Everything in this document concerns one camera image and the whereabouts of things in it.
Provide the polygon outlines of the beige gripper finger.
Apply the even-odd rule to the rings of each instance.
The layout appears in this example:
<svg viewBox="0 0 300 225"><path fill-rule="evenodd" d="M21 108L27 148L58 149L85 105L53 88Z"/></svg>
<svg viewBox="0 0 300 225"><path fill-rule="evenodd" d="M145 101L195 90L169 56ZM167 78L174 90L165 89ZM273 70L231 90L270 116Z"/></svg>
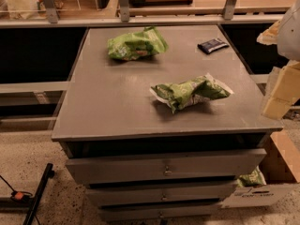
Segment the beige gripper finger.
<svg viewBox="0 0 300 225"><path fill-rule="evenodd" d="M262 115L281 119L300 99L300 62L290 60L283 68L273 67L269 74Z"/></svg>
<svg viewBox="0 0 300 225"><path fill-rule="evenodd" d="M280 21L274 22L269 28L258 35L257 42L263 45L277 44L279 26Z"/></svg>

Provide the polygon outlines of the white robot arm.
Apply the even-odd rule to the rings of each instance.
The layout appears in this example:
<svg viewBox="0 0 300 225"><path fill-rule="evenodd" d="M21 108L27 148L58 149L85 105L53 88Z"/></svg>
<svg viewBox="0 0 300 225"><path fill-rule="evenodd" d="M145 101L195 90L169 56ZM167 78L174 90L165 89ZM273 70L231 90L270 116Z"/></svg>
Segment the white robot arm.
<svg viewBox="0 0 300 225"><path fill-rule="evenodd" d="M281 20L260 33L257 41L276 45L277 53L289 60L279 70L262 110L266 117L281 119L300 98L300 0L296 0Z"/></svg>

